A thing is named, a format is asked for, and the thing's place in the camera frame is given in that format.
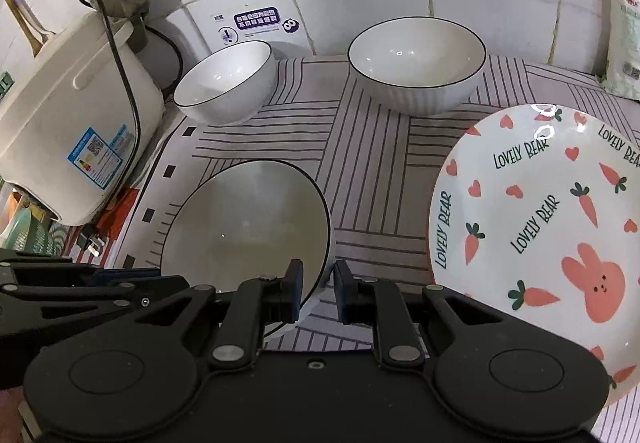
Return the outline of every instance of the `screw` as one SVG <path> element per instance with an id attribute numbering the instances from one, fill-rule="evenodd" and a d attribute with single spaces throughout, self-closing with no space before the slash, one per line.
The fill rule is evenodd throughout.
<path id="1" fill-rule="evenodd" d="M 306 366 L 314 371 L 319 371 L 320 369 L 324 369 L 326 364 L 322 360 L 309 360 L 309 363 Z"/>
<path id="2" fill-rule="evenodd" d="M 244 349 L 238 346 L 218 346 L 211 355 L 219 362 L 237 362 L 244 357 Z"/>
<path id="3" fill-rule="evenodd" d="M 420 358 L 420 354 L 414 346 L 394 346 L 389 349 L 389 358 L 396 362 L 413 362 Z"/>

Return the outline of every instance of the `black rim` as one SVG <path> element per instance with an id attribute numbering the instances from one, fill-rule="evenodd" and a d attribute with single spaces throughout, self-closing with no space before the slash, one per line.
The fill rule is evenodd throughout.
<path id="1" fill-rule="evenodd" d="M 271 47 L 271 44 L 269 44 L 268 42 L 265 42 L 264 40 L 247 40 L 245 42 L 238 42 L 237 44 L 233 44 L 232 46 L 228 46 L 226 48 L 222 48 L 218 51 L 216 51 L 215 53 L 210 54 L 207 58 L 203 58 L 201 61 L 199 61 L 193 68 L 191 68 L 191 70 L 189 71 L 189 73 L 193 73 L 193 71 L 195 71 L 198 66 L 205 62 L 206 60 L 209 60 L 211 57 L 214 57 L 215 55 L 217 55 L 218 53 L 222 53 L 222 51 L 227 51 L 231 48 L 234 48 L 236 46 L 241 46 L 243 44 L 251 44 L 252 42 L 260 42 L 260 44 L 267 44 L 267 46 L 269 47 L 269 55 L 265 58 L 264 62 L 262 63 L 262 65 L 257 68 L 257 70 L 255 70 L 255 73 L 257 73 L 258 71 L 260 71 L 264 65 L 269 61 L 269 59 L 271 58 L 271 55 L 273 55 L 273 48 Z M 189 73 L 184 75 L 184 78 L 180 81 L 180 83 L 182 83 L 187 76 L 189 76 Z M 187 108 L 187 107 L 194 107 L 196 105 L 202 105 L 203 103 L 207 103 L 207 102 L 212 102 L 213 100 L 215 100 L 216 98 L 219 98 L 220 96 L 225 96 L 225 94 L 227 94 L 228 92 L 237 89 L 238 87 L 240 87 L 242 84 L 244 84 L 245 82 L 247 82 L 252 76 L 254 76 L 255 73 L 252 73 L 251 76 L 249 76 L 246 80 L 243 80 L 242 82 L 240 82 L 237 86 L 235 87 L 231 87 L 231 89 L 226 90 L 225 92 L 221 92 L 219 95 L 214 96 L 213 98 L 210 98 L 209 100 L 205 100 L 204 102 L 198 102 L 198 103 L 190 103 L 189 105 L 180 105 L 180 103 L 175 101 L 175 92 L 174 92 L 174 102 L 175 105 L 178 108 Z"/>
<path id="2" fill-rule="evenodd" d="M 166 244 L 166 239 L 169 238 L 169 235 L 171 234 L 171 229 L 174 227 L 175 221 L 178 218 L 178 216 L 180 216 L 180 212 L 184 208 L 185 204 L 187 204 L 189 199 L 191 199 L 191 197 L 198 190 L 200 190 L 200 188 L 204 187 L 204 185 L 206 185 L 207 182 L 211 181 L 214 177 L 217 177 L 220 174 L 222 174 L 222 172 L 226 172 L 229 169 L 236 168 L 236 167 L 239 167 L 241 165 L 246 165 L 247 163 L 254 163 L 254 162 L 257 162 L 257 161 L 269 161 L 269 162 L 273 162 L 273 163 L 280 163 L 282 165 L 287 165 L 287 166 L 289 166 L 291 168 L 294 168 L 295 170 L 300 172 L 314 186 L 314 188 L 316 189 L 316 192 L 318 193 L 318 196 L 320 196 L 320 200 L 322 201 L 322 206 L 324 207 L 324 217 L 326 219 L 326 247 L 324 249 L 324 259 L 322 260 L 322 267 L 321 267 L 321 269 L 320 269 L 320 271 L 318 273 L 318 277 L 316 278 L 316 281 L 314 282 L 314 285 L 309 290 L 309 293 L 302 299 L 302 303 L 300 304 L 300 309 L 302 309 L 302 306 L 305 305 L 306 301 L 308 301 L 313 296 L 314 292 L 316 291 L 316 288 L 318 288 L 320 280 L 322 279 L 322 275 L 324 274 L 324 269 L 326 268 L 327 261 L 329 259 L 329 252 L 331 250 L 331 230 L 332 230 L 332 228 L 331 228 L 331 214 L 329 213 L 329 207 L 326 204 L 326 200 L 324 199 L 324 195 L 322 194 L 322 190 L 320 190 L 320 187 L 318 186 L 318 184 L 313 180 L 313 178 L 309 174 L 307 174 L 305 171 L 303 171 L 303 169 L 301 169 L 299 167 L 296 167 L 295 165 L 293 165 L 293 164 L 291 164 L 291 163 L 289 163 L 287 161 L 283 161 L 283 160 L 280 160 L 280 159 L 266 159 L 266 158 L 248 159 L 247 161 L 242 161 L 242 162 L 238 163 L 237 165 L 233 165 L 233 166 L 227 167 L 225 169 L 222 169 L 217 174 L 211 176 L 209 179 L 207 179 L 205 182 L 203 182 L 201 185 L 199 185 L 191 194 L 189 194 L 189 196 L 184 200 L 184 203 L 181 204 L 180 208 L 178 209 L 178 213 L 175 215 L 175 219 L 172 220 L 171 226 L 169 227 L 169 229 L 166 232 L 166 238 L 165 238 L 164 245 Z M 164 258 L 164 245 L 162 245 L 162 251 L 160 253 L 160 268 L 161 269 L 162 269 L 162 259 Z M 275 333 L 277 330 L 279 330 L 280 328 L 282 328 L 285 325 L 286 325 L 285 323 L 282 323 L 282 324 L 278 325 L 277 327 L 273 328 L 273 330 L 265 332 L 264 336 L 266 337 L 268 335 L 272 335 L 273 333 Z"/>
<path id="3" fill-rule="evenodd" d="M 478 41 L 480 42 L 480 44 L 482 45 L 482 49 L 484 50 L 484 58 L 482 59 L 482 63 L 480 64 L 480 67 L 475 70 L 473 73 L 471 73 L 469 76 L 466 76 L 465 78 L 462 78 L 461 80 L 456 80 L 455 82 L 450 82 L 449 84 L 442 84 L 439 86 L 425 86 L 425 87 L 417 87 L 417 86 L 398 86 L 396 84 L 389 84 L 387 82 L 383 82 L 382 80 L 377 80 L 375 78 L 371 78 L 368 74 L 363 73 L 362 71 L 360 71 L 355 64 L 351 61 L 351 48 L 353 47 L 353 44 L 355 43 L 355 41 L 360 37 L 360 35 L 363 35 L 364 33 L 366 33 L 367 31 L 369 31 L 370 29 L 373 29 L 377 26 L 381 26 L 383 24 L 386 24 L 388 22 L 393 22 L 394 20 L 406 20 L 406 19 L 429 19 L 429 20 L 441 20 L 443 22 L 448 22 L 450 24 L 453 24 L 455 26 L 461 27 L 462 29 L 466 29 L 467 31 L 469 31 L 473 36 L 475 36 Z M 352 67 L 353 69 L 355 69 L 356 71 L 358 71 L 358 73 L 360 73 L 362 76 L 364 76 L 365 78 L 368 78 L 369 80 L 372 80 L 373 82 L 377 82 L 379 84 L 383 84 L 385 86 L 389 86 L 389 87 L 401 87 L 402 89 L 438 89 L 439 87 L 449 87 L 449 86 L 454 86 L 456 84 L 459 84 L 460 82 L 464 82 L 465 80 L 468 80 L 469 78 L 471 78 L 472 76 L 475 76 L 476 74 L 478 74 L 482 68 L 484 68 L 484 65 L 486 64 L 486 57 L 487 57 L 487 52 L 486 52 L 486 46 L 484 45 L 484 42 L 482 42 L 482 39 L 471 29 L 469 29 L 466 26 L 463 26 L 462 24 L 459 24 L 457 22 L 453 22 L 453 20 L 447 20 L 445 18 L 438 18 L 438 17 L 424 17 L 424 16 L 414 16 L 414 17 L 400 17 L 400 18 L 390 18 L 389 20 L 385 20 L 382 22 L 378 22 L 377 24 L 374 24 L 373 26 L 370 26 L 368 28 L 366 28 L 364 31 L 361 31 L 360 33 L 358 33 L 358 35 L 356 36 L 356 38 L 354 38 L 351 41 L 351 44 L 349 44 L 349 49 L 347 50 L 347 59 L 349 60 L 349 65 L 350 67 Z"/>

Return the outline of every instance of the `white rice cooker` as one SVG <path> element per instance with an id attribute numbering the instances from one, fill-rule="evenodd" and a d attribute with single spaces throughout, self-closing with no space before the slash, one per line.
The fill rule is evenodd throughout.
<path id="1" fill-rule="evenodd" d="M 139 158 L 162 118 L 162 94 L 126 45 L 133 26 L 124 20 L 113 31 L 140 113 Z M 102 18 L 92 12 L 51 39 L 0 101 L 0 174 L 60 223 L 83 225 L 111 194 L 133 134 Z"/>

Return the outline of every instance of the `white ceramic bowl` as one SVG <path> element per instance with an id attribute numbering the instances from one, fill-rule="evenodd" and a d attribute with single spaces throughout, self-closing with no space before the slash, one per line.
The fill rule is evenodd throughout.
<path id="1" fill-rule="evenodd" d="M 205 125 L 236 125 L 253 118 L 276 85 L 276 60 L 267 42 L 240 42 L 213 53 L 175 89 L 189 118 Z"/>
<path id="2" fill-rule="evenodd" d="M 301 169 L 251 160 L 219 172 L 181 206 L 162 248 L 161 267 L 190 285 L 235 291 L 260 275 L 304 265 L 300 319 L 319 302 L 334 265 L 334 229 L 324 197 Z M 269 335 L 281 325 L 265 329 Z"/>
<path id="3" fill-rule="evenodd" d="M 364 30 L 349 64 L 366 94 L 398 112 L 433 116 L 476 90 L 486 47 L 470 29 L 441 18 L 404 17 Z"/>

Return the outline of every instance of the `striped tablecloth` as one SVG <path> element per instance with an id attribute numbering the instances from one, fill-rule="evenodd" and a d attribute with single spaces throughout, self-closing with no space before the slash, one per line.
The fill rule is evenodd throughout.
<path id="1" fill-rule="evenodd" d="M 610 96 L 592 76 L 516 58 L 490 57 L 468 102 L 435 118 L 411 118 L 374 103 L 344 57 L 283 60 L 276 91 L 249 122 L 213 127 L 175 120 L 120 237 L 110 245 L 108 264 L 160 266 L 171 222 L 199 185 L 243 160 L 277 158 L 318 182 L 333 217 L 336 255 L 354 274 L 391 279 L 404 291 L 418 292 L 432 279 L 426 220 L 444 158 L 468 127 L 499 108 L 523 103 L 570 106 L 609 123 L 636 144 L 640 139 L 636 102 Z M 371 343 L 370 329 L 338 322 L 330 285 L 298 327 L 266 347 L 332 351 Z M 593 430 L 598 438 L 638 440 L 637 393 L 602 412 Z"/>

